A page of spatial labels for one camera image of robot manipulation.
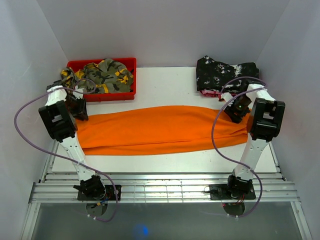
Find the orange trousers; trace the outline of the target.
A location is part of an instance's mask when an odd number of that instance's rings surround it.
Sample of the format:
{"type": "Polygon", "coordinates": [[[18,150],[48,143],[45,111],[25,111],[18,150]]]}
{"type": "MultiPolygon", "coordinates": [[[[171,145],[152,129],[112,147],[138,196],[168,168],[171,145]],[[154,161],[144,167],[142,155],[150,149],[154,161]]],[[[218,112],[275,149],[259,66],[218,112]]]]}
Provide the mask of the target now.
{"type": "Polygon", "coordinates": [[[96,114],[76,124],[87,156],[146,156],[246,143],[247,122],[248,116],[234,123],[218,110],[174,105],[96,114]]]}

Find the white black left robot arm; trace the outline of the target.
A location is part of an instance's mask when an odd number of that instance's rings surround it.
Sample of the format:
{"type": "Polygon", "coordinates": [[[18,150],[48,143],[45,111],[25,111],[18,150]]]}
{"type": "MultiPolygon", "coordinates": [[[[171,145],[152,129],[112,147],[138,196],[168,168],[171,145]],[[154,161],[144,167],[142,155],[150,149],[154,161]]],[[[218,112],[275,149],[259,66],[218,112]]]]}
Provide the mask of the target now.
{"type": "Polygon", "coordinates": [[[79,185],[75,185],[74,188],[87,198],[103,199],[106,195],[106,187],[94,170],[84,167],[86,157],[77,137],[76,120],[89,120],[87,101],[80,96],[80,91],[73,94],[64,89],[61,80],[48,85],[46,91],[48,92],[47,102],[38,109],[38,112],[50,137],[59,142],[70,159],[76,161],[73,166],[79,185]]]}

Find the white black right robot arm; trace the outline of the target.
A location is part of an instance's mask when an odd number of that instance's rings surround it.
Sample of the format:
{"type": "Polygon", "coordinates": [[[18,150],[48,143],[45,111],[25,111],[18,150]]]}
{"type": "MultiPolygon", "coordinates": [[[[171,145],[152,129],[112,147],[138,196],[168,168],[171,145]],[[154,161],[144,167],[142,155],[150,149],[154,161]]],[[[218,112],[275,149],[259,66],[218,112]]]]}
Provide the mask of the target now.
{"type": "Polygon", "coordinates": [[[271,97],[261,83],[249,81],[241,87],[243,95],[236,97],[224,109],[232,122],[239,124],[248,116],[247,143],[240,163],[228,177],[226,194],[232,198],[256,198],[252,171],[269,142],[280,133],[286,104],[271,97]]]}

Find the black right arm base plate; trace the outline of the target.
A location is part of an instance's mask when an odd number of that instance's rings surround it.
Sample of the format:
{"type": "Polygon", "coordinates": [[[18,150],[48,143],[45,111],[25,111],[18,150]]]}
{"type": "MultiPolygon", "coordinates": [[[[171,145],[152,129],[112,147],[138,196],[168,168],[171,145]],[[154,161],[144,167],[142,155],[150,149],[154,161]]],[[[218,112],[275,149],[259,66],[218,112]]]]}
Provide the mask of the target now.
{"type": "Polygon", "coordinates": [[[210,199],[211,200],[255,200],[256,194],[253,188],[245,193],[244,190],[233,189],[227,186],[227,184],[211,184],[209,185],[210,199]]]}

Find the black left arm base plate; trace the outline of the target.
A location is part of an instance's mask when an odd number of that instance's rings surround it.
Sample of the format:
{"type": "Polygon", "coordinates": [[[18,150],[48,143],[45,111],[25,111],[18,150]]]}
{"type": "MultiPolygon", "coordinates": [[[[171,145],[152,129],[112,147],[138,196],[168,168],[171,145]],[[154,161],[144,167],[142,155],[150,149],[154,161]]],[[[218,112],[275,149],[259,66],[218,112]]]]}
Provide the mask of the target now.
{"type": "Polygon", "coordinates": [[[121,192],[122,192],[122,185],[116,184],[115,185],[116,191],[113,188],[113,185],[105,185],[104,190],[102,190],[100,193],[94,196],[86,196],[81,191],[77,194],[77,200],[78,201],[115,201],[116,200],[116,194],[117,192],[117,199],[121,199],[121,192]]]}

